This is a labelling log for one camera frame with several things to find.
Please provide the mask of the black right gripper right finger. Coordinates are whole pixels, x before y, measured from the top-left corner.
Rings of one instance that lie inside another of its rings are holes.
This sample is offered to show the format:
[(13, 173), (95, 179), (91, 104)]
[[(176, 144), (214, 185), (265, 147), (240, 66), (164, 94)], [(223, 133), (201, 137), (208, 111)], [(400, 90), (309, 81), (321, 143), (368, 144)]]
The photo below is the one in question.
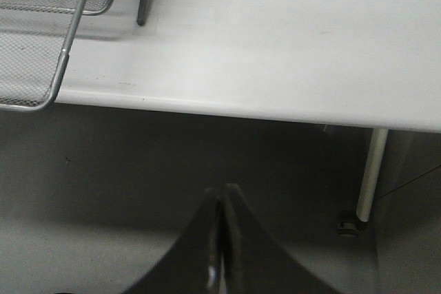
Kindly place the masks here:
[(228, 293), (337, 293), (293, 259), (252, 213), (236, 184), (222, 196), (223, 258)]

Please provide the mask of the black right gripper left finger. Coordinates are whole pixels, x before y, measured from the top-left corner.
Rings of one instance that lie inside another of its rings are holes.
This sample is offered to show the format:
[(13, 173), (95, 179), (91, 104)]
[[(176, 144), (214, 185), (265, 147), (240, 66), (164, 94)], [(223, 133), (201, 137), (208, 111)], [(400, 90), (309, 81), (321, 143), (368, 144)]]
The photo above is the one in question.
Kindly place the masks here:
[(206, 189), (200, 207), (170, 250), (126, 293), (218, 293), (221, 204)]

